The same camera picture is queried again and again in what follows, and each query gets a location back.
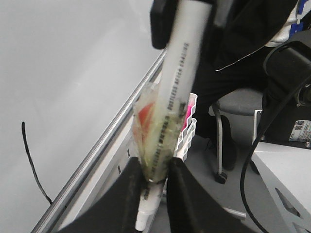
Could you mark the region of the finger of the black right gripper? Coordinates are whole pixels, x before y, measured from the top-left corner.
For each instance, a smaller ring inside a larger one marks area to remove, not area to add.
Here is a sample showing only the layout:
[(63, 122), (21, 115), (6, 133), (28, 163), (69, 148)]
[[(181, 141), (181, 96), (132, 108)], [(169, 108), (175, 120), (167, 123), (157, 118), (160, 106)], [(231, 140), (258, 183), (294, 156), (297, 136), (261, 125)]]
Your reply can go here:
[(150, 10), (151, 39), (155, 49), (169, 42), (177, 9), (177, 0), (154, 0)]
[(233, 9), (233, 0), (217, 0), (212, 26), (226, 28)]

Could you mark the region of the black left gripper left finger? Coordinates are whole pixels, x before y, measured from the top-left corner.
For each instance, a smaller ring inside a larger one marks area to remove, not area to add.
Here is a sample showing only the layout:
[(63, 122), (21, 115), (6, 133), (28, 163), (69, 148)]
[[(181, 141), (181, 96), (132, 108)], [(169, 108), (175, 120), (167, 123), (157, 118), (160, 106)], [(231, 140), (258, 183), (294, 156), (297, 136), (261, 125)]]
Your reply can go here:
[(84, 214), (60, 233), (134, 233), (144, 177), (131, 157), (118, 179)]

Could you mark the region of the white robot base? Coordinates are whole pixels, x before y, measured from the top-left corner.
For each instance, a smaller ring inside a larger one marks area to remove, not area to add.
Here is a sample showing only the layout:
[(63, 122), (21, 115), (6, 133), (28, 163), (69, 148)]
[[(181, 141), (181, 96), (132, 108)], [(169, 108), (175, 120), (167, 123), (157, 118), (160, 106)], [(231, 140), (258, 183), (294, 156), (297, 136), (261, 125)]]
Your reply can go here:
[(252, 161), (291, 233), (311, 231), (311, 151), (259, 142)]

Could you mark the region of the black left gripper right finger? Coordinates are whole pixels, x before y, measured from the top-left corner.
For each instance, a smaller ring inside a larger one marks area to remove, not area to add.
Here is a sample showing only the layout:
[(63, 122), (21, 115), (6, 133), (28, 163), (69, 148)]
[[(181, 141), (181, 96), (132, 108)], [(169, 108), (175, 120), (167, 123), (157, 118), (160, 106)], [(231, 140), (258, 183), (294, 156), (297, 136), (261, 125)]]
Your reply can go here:
[(172, 158), (167, 180), (167, 208), (172, 233), (249, 233), (198, 183), (179, 158)]

